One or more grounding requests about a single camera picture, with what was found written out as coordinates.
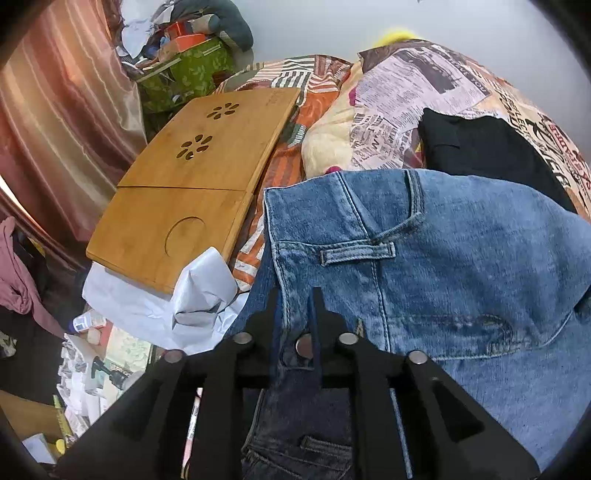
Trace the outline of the black folded garment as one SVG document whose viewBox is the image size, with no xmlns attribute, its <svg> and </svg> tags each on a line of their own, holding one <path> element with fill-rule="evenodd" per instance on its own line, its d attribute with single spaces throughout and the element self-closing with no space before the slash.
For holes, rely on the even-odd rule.
<svg viewBox="0 0 591 480">
<path fill-rule="evenodd" d="M 429 169 L 523 184 L 576 211 L 541 155 L 506 121 L 492 116 L 465 119 L 426 108 L 418 131 Z"/>
</svg>

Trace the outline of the green leaf pattern bag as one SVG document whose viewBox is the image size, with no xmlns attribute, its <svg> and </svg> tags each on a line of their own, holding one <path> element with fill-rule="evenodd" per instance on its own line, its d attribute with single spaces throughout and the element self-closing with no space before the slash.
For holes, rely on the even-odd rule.
<svg viewBox="0 0 591 480">
<path fill-rule="evenodd" d="M 228 47 L 211 38 L 175 55 L 136 81 L 145 114 L 160 113 L 195 97 L 211 94 L 214 76 L 231 74 L 235 62 Z"/>
</svg>

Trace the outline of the cream yellow pillow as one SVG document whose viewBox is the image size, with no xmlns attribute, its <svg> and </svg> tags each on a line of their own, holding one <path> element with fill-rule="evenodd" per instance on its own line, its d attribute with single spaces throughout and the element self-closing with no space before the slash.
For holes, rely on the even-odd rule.
<svg viewBox="0 0 591 480">
<path fill-rule="evenodd" d="M 305 134 L 301 145 L 305 178 L 311 179 L 332 171 L 356 170 L 349 136 L 355 116 L 356 85 L 362 76 L 362 64 L 356 61 L 348 79 L 342 84 L 338 98 Z"/>
</svg>

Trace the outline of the orange striped blanket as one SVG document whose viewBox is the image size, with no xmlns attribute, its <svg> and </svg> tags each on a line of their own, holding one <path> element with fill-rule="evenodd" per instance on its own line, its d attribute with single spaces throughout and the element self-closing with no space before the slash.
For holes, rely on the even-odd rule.
<svg viewBox="0 0 591 480">
<path fill-rule="evenodd" d="M 253 63 L 222 81 L 214 90 L 216 94 L 266 88 L 300 90 L 294 111 L 276 141 L 262 179 L 256 185 L 235 251 L 228 263 L 239 292 L 252 288 L 263 258 L 263 190 L 267 187 L 290 186 L 304 180 L 301 157 L 304 135 L 338 98 L 351 69 L 351 63 L 334 56 L 317 54 L 291 57 Z"/>
</svg>

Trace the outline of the dark grey stuffed cushion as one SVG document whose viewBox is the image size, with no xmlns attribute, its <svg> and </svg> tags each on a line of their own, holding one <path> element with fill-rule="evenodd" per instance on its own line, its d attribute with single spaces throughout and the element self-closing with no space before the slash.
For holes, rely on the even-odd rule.
<svg viewBox="0 0 591 480">
<path fill-rule="evenodd" d="M 232 1 L 176 1 L 170 20 L 186 23 L 192 33 L 217 36 L 232 51 L 246 52 L 252 49 L 252 30 Z"/>
</svg>

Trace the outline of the blue denim jeans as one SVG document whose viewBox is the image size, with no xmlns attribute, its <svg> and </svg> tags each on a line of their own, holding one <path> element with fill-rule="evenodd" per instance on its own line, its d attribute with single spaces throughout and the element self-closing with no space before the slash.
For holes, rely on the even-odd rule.
<svg viewBox="0 0 591 480">
<path fill-rule="evenodd" d="M 517 183 L 337 172 L 263 196 L 266 245 L 232 324 L 279 289 L 277 374 L 245 399 L 246 479 L 349 479 L 349 398 L 301 337 L 311 293 L 378 348 L 425 352 L 548 466 L 590 404 L 590 226 Z"/>
</svg>

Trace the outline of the newspaper print bed cover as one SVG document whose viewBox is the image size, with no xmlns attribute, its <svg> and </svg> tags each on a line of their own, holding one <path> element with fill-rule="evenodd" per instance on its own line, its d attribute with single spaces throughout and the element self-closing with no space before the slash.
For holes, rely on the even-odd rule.
<svg viewBox="0 0 591 480">
<path fill-rule="evenodd" d="M 506 80 L 445 46 L 413 39 L 360 52 L 349 133 L 356 169 L 422 168 L 425 109 L 504 120 L 541 155 L 579 212 L 590 209 L 590 168 L 569 136 Z"/>
</svg>

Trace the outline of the striped pink curtain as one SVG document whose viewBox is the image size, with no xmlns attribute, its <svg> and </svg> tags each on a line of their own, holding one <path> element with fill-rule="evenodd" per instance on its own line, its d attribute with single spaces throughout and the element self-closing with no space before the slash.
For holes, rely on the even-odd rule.
<svg viewBox="0 0 591 480">
<path fill-rule="evenodd" d="M 146 139 L 100 1 L 1 4 L 1 214 L 54 258 L 90 237 Z"/>
</svg>

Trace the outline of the white crumpled cloth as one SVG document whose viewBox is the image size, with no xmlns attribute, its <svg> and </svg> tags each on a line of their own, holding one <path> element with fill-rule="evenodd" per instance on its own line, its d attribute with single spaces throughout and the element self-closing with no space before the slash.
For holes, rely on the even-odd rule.
<svg viewBox="0 0 591 480">
<path fill-rule="evenodd" d="M 82 297 L 119 329 L 165 350 L 211 350 L 238 317 L 249 294 L 211 247 L 181 271 L 173 293 L 144 287 L 94 262 Z"/>
</svg>

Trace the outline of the bamboo lap desk tray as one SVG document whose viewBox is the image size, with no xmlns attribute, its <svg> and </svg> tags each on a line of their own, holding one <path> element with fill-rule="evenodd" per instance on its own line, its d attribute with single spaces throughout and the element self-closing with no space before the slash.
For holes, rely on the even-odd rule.
<svg viewBox="0 0 591 480">
<path fill-rule="evenodd" d="M 263 88 L 188 102 L 118 183 L 87 257 L 164 293 L 207 248 L 228 261 L 300 93 Z"/>
</svg>

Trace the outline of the pink hanging garment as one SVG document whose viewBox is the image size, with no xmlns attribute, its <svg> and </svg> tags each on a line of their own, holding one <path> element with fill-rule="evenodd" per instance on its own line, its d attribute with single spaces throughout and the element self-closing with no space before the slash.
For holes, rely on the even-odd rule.
<svg viewBox="0 0 591 480">
<path fill-rule="evenodd" d="M 64 330 L 44 307 L 33 277 L 14 251 L 15 227 L 13 217 L 1 221 L 1 305 L 20 315 L 31 314 L 41 328 L 62 338 Z"/>
</svg>

